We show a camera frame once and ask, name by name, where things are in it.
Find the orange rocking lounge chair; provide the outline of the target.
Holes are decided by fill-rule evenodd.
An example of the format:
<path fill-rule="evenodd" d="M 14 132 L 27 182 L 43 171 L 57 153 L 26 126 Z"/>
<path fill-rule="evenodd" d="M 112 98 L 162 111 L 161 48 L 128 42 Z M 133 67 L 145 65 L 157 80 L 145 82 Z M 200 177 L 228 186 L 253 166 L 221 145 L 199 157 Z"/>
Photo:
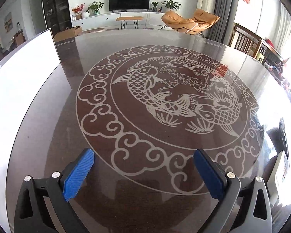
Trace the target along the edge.
<path fill-rule="evenodd" d="M 220 17 L 202 9 L 196 9 L 192 18 L 185 19 L 176 12 L 169 10 L 161 19 L 166 26 L 172 28 L 175 32 L 203 36 L 203 32 L 218 22 Z"/>

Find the white cardboard storage box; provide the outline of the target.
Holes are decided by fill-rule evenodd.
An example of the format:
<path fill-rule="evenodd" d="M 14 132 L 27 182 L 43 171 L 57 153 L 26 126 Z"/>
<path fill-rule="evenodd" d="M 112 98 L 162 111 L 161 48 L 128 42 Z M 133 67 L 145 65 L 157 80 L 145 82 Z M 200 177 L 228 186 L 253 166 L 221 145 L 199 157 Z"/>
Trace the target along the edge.
<path fill-rule="evenodd" d="M 51 30 L 33 37 L 0 63 L 0 226 L 10 232 L 7 170 L 19 127 L 32 101 L 60 59 Z"/>

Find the brown cardboard box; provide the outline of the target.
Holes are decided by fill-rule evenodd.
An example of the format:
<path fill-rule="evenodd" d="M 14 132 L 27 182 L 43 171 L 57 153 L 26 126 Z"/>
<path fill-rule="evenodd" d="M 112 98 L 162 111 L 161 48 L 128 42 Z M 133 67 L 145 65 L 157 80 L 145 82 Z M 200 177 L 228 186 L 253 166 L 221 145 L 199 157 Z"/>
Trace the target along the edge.
<path fill-rule="evenodd" d="M 61 42 L 61 41 L 76 37 L 81 33 L 82 33 L 82 27 L 76 26 L 76 27 L 73 27 L 73 28 L 69 28 L 68 30 L 64 30 L 62 32 L 58 32 L 55 35 L 54 40 L 55 40 L 56 43 L 57 42 Z"/>

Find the wooden bench hairpin legs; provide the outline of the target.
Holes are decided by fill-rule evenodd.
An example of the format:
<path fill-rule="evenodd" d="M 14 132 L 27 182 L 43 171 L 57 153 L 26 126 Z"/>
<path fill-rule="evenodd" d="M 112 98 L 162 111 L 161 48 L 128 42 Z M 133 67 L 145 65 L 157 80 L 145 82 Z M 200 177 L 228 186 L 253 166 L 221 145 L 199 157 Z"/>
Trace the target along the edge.
<path fill-rule="evenodd" d="M 133 21 L 134 28 L 139 29 L 139 23 L 143 20 L 143 16 L 125 16 L 115 19 L 121 23 L 121 29 L 126 30 L 129 21 Z"/>

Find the wooden dining chair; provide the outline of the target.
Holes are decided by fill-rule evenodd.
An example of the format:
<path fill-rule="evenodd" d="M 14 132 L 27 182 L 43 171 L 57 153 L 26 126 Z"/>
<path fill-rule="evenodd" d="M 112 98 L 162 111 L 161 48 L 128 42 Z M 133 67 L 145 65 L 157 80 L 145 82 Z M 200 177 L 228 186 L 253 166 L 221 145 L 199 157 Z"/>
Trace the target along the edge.
<path fill-rule="evenodd" d="M 240 24 L 235 23 L 229 46 L 256 58 L 262 45 L 262 38 Z"/>

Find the framed wall picture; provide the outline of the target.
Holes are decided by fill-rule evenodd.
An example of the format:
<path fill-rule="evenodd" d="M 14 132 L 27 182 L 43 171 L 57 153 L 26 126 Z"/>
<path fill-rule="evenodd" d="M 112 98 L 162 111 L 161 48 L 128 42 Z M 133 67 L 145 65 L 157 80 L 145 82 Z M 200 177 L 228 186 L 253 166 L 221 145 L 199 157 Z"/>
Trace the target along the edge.
<path fill-rule="evenodd" d="M 12 23 L 12 14 L 9 12 L 6 17 L 4 18 L 4 29 L 6 33 L 9 33 L 13 29 L 13 23 Z"/>

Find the green potted plant left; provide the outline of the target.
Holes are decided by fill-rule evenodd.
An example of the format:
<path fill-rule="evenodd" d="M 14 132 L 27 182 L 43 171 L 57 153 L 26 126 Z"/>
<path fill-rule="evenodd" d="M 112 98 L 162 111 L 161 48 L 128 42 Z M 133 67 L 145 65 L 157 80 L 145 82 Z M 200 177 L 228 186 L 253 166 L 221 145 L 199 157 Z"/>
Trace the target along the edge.
<path fill-rule="evenodd" d="M 87 11 L 88 12 L 91 11 L 94 15 L 98 15 L 100 14 L 100 10 L 103 8 L 103 5 L 104 3 L 101 1 L 98 2 L 94 1 L 88 6 Z"/>

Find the black flat television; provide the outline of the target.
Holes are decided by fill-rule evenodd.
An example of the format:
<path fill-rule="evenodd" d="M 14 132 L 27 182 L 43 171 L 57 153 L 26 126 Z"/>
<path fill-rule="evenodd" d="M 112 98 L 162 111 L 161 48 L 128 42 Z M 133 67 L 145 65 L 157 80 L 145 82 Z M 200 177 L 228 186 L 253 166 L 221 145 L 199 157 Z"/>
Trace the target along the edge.
<path fill-rule="evenodd" d="M 109 10 L 148 10 L 150 0 L 109 0 Z"/>

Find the red flower vase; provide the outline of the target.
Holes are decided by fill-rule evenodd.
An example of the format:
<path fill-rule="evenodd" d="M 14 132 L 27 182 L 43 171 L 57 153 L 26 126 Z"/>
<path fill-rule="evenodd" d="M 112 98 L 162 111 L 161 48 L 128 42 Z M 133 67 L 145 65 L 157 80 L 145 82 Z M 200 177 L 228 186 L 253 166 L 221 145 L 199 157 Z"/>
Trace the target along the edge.
<path fill-rule="evenodd" d="M 72 9 L 72 12 L 75 14 L 76 19 L 81 19 L 81 14 L 84 9 L 84 6 L 85 3 L 81 3 L 80 5 L 76 5 L 76 7 Z"/>

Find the green potted plant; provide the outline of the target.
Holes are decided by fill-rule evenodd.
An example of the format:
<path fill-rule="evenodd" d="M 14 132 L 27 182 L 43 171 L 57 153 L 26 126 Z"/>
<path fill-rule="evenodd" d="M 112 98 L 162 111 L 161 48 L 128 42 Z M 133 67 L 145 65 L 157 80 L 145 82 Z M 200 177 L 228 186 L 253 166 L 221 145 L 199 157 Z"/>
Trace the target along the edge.
<path fill-rule="evenodd" d="M 98 15 L 100 14 L 100 10 L 103 8 L 103 5 L 104 3 L 101 1 L 98 2 L 94 1 L 88 6 L 87 11 L 88 12 L 91 11 L 94 15 Z"/>
<path fill-rule="evenodd" d="M 179 2 L 174 2 L 173 0 L 163 0 L 161 4 L 169 10 L 179 10 L 182 6 Z"/>

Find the dark glass display cabinet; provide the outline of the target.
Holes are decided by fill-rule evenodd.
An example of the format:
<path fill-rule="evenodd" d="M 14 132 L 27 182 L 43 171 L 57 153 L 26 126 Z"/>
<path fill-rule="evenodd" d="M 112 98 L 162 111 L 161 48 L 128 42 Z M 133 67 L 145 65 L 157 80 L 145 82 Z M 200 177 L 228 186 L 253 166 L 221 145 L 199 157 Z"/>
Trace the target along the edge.
<path fill-rule="evenodd" d="M 68 0 L 42 0 L 42 8 L 46 26 L 53 37 L 72 27 Z"/>

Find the green potted plant right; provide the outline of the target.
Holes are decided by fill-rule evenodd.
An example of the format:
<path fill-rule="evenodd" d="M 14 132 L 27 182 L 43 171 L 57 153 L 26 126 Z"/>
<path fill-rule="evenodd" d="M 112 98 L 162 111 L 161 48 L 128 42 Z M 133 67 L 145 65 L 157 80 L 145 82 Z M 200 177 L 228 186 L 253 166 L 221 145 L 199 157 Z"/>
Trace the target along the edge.
<path fill-rule="evenodd" d="M 169 10 L 179 10 L 182 6 L 179 2 L 174 2 L 173 0 L 163 0 L 161 4 Z"/>

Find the white tv cabinet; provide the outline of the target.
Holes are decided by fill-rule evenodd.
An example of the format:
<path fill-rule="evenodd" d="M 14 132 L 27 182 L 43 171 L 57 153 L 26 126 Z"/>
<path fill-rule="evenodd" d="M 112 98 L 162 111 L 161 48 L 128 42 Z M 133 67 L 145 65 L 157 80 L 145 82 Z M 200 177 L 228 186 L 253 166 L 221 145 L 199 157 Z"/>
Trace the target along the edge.
<path fill-rule="evenodd" d="M 104 13 L 99 15 L 91 15 L 87 18 L 77 19 L 72 22 L 72 26 L 79 26 L 83 31 L 92 30 L 95 28 L 118 28 L 122 29 L 123 22 L 117 20 L 120 17 L 142 17 L 140 21 L 128 20 L 125 21 L 126 29 L 134 29 L 138 26 L 139 29 L 160 29 L 165 26 L 161 17 L 163 13 L 158 12 L 117 12 Z"/>

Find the grey curtain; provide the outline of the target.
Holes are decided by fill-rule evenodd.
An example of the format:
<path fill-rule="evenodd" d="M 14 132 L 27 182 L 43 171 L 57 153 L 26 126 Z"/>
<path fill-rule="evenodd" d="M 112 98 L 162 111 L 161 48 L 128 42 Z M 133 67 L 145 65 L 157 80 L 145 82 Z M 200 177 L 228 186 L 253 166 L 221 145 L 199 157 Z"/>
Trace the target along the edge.
<path fill-rule="evenodd" d="M 208 39 L 228 45 L 239 0 L 216 0 L 214 14 L 220 19 L 210 28 Z"/>

